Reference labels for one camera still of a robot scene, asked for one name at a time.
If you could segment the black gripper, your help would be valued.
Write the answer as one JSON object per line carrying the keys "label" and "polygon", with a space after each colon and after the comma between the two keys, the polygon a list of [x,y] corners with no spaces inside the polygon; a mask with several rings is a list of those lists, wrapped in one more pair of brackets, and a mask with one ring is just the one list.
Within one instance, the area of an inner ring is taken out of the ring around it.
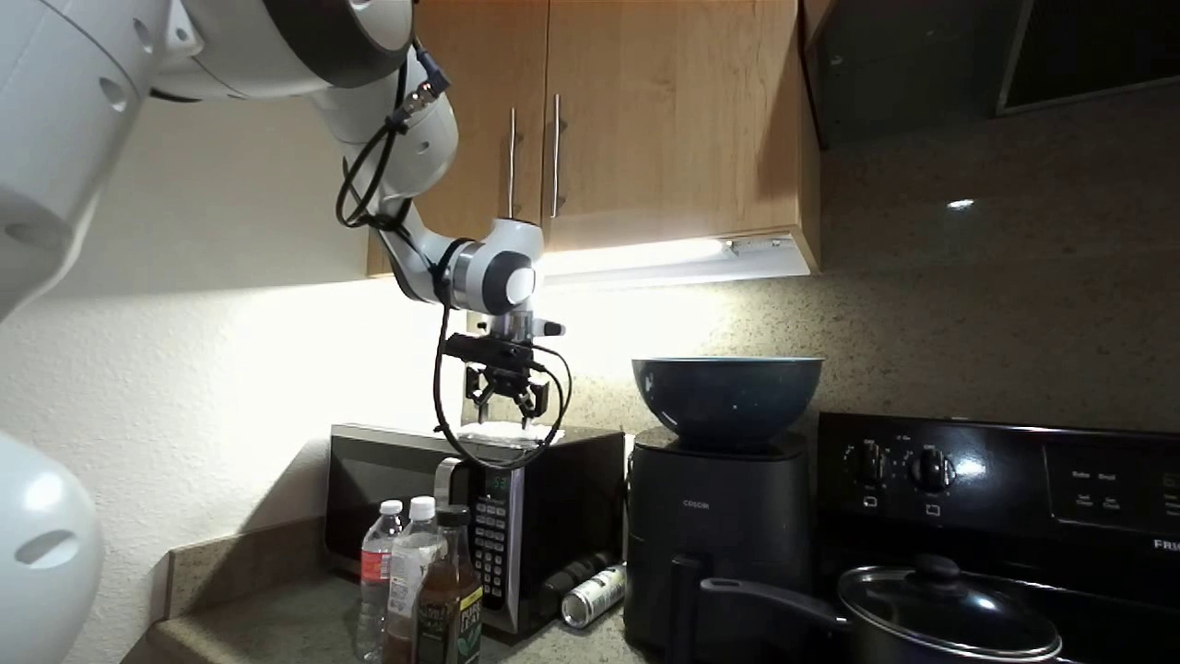
{"label": "black gripper", "polygon": [[491,315],[479,333],[453,333],[442,350],[463,364],[463,398],[488,416],[491,395],[525,398],[525,419],[548,408],[548,375],[538,375],[538,341],[559,336],[564,325],[531,311]]}

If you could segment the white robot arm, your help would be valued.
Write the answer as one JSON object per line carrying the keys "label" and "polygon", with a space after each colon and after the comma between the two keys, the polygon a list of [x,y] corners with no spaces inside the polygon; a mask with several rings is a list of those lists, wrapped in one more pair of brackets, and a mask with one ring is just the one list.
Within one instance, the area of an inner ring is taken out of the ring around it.
{"label": "white robot arm", "polygon": [[453,241],[414,0],[0,0],[0,652],[118,657],[168,535],[317,453],[330,347],[425,304],[507,315],[541,234]]}

